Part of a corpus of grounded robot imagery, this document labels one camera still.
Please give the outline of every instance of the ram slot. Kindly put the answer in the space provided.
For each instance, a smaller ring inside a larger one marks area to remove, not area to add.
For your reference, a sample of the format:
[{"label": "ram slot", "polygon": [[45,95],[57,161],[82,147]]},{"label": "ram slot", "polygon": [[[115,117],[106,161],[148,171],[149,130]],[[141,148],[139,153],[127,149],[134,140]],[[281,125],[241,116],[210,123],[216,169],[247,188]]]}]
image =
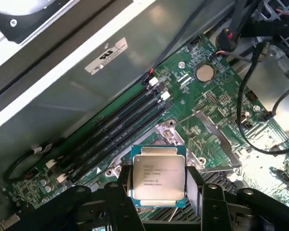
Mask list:
[{"label": "ram slot", "polygon": [[87,163],[90,159],[92,159],[94,156],[93,154],[98,154],[100,151],[102,151],[104,148],[109,146],[109,144],[118,138],[122,136],[126,132],[126,130],[129,130],[136,124],[136,122],[141,118],[142,115],[146,115],[150,113],[154,108],[158,107],[159,104],[157,102],[151,103],[147,108],[145,108],[143,111],[140,111],[138,114],[130,114],[128,119],[125,121],[124,124],[120,124],[122,126],[121,129],[115,131],[114,134],[109,135],[104,139],[102,142],[98,143],[97,145],[92,146],[90,149],[88,149],[80,158],[74,161],[69,168],[67,169],[67,172],[70,172],[69,169],[75,169],[74,166],[81,166],[84,163]]},{"label": "ram slot", "polygon": [[[72,162],[74,158],[77,158],[79,154],[83,153],[85,149],[88,149],[88,147],[90,147],[94,142],[96,142],[95,137],[99,133],[101,133],[101,131],[105,129],[107,125],[112,124],[112,122],[118,116],[121,116],[124,112],[128,111],[128,109],[132,107],[134,104],[136,104],[138,101],[140,101],[145,96],[146,93],[148,93],[147,89],[143,89],[133,98],[131,98],[127,103],[125,103],[124,106],[120,107],[117,111],[115,111],[112,115],[108,116],[107,118],[103,119],[98,124],[96,124],[94,126],[94,131],[91,132],[89,136],[86,137],[86,140],[79,141],[77,143],[77,146],[68,152],[69,153],[68,155],[58,160],[58,163],[60,165],[66,165],[66,162]],[[153,98],[154,96],[150,94],[145,98],[145,101],[148,102]]]},{"label": "ram slot", "polygon": [[100,162],[104,161],[106,158],[108,158],[114,151],[118,149],[118,147],[125,144],[123,147],[126,148],[129,146],[132,141],[137,137],[137,134],[141,132],[145,127],[147,127],[150,123],[152,123],[156,118],[158,118],[161,114],[165,112],[165,108],[158,109],[157,112],[155,112],[153,115],[148,117],[141,126],[137,126],[136,129],[133,129],[131,132],[128,132],[128,136],[124,137],[119,143],[114,144],[109,148],[109,150],[105,153],[102,153],[103,155],[99,155],[96,159],[94,159],[92,162],[90,162],[87,166],[81,166],[77,171],[76,175],[72,177],[72,182],[77,182],[80,178],[82,178],[84,175],[86,175],[91,169],[95,168]]}]

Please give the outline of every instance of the gray metal panel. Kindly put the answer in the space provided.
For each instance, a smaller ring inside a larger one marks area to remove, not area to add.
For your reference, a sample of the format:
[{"label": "gray metal panel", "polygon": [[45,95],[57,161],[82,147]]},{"label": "gray metal panel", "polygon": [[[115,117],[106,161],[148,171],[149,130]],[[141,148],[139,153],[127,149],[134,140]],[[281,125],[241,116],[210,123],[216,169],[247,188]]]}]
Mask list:
[{"label": "gray metal panel", "polygon": [[[215,1],[197,18],[176,48],[212,25],[232,0]],[[51,137],[70,134],[120,95],[149,69],[190,13],[194,0],[157,0],[112,36],[109,47],[126,37],[128,49],[91,76],[84,68],[103,44],[0,127],[0,174],[20,154]]]}]

